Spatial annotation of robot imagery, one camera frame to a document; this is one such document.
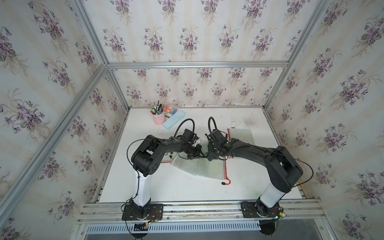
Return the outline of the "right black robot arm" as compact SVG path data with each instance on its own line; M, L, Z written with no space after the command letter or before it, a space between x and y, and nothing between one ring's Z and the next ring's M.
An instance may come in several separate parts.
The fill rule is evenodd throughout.
M208 119L208 160L228 158L243 158L265 167L270 177L270 183L252 206L253 211L261 218L276 218L281 213L279 201L297 187L298 180L303 175L303 169L283 146L265 148L245 143L236 138L228 138L228 134L217 128L213 117Z

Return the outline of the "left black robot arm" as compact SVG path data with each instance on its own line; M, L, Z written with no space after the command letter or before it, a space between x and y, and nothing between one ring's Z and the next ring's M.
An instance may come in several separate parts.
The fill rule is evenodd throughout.
M195 121L186 119L180 123L174 135L168 139L148 135L131 158L127 158L136 174L135 194L129 205L137 212L145 212L150 207L152 175L158 170L166 154L184 153L187 160L204 158L199 137L195 133Z

